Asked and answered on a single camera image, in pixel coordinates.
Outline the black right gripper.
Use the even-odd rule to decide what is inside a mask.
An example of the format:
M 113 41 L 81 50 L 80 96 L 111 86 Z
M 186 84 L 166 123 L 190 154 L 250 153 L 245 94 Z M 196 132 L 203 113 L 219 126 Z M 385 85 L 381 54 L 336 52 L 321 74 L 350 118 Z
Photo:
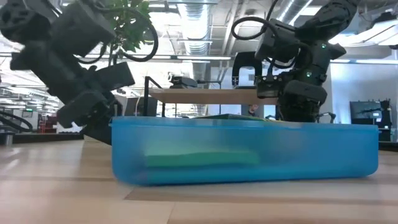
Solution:
M 267 60 L 270 69 L 288 71 L 277 76 L 268 71 L 266 76 L 257 78 L 257 97 L 278 97 L 279 114 L 284 121 L 314 123 L 327 98 L 322 85 L 330 60 L 345 53 L 340 45 L 331 45 L 309 30 L 275 19 L 266 21 L 254 57 Z

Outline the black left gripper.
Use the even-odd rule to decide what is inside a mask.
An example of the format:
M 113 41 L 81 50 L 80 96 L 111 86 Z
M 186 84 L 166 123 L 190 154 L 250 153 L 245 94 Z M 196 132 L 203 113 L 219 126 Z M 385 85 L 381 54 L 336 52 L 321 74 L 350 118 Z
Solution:
M 30 70 L 62 103 L 58 122 L 65 128 L 72 123 L 84 126 L 81 133 L 112 145 L 110 119 L 120 113 L 113 90 L 135 84 L 126 62 L 98 69 L 84 68 L 69 53 L 60 53 L 44 42 L 31 42 L 12 54 L 11 70 Z

